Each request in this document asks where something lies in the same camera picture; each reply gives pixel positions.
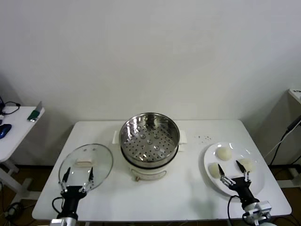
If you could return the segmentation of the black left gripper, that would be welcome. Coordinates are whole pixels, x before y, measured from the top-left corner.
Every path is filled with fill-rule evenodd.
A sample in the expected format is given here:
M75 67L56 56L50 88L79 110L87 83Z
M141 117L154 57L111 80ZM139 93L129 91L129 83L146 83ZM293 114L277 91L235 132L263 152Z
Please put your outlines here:
M82 187L67 186L67 180L70 174L70 170L71 168L69 167L63 175L63 179L59 181L59 185L61 187L61 196L64 199L64 204L60 213L60 218L78 218L77 208L79 201L86 197L86 192L90 191L94 186L93 167L88 171L88 180L83 184Z

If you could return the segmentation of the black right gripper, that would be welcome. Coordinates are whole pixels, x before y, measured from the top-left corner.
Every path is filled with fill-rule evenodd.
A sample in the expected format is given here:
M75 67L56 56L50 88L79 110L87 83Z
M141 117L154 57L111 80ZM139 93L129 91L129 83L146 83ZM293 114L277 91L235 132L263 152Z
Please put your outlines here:
M249 189L251 184L251 180L249 178L249 171L247 171L239 161L236 161L236 163L241 172L244 174L244 178L228 178L227 176L225 176L225 173L220 164L218 164L220 181L224 185L229 186L230 190L237 192L242 205L250 205L252 203L255 203L255 197Z

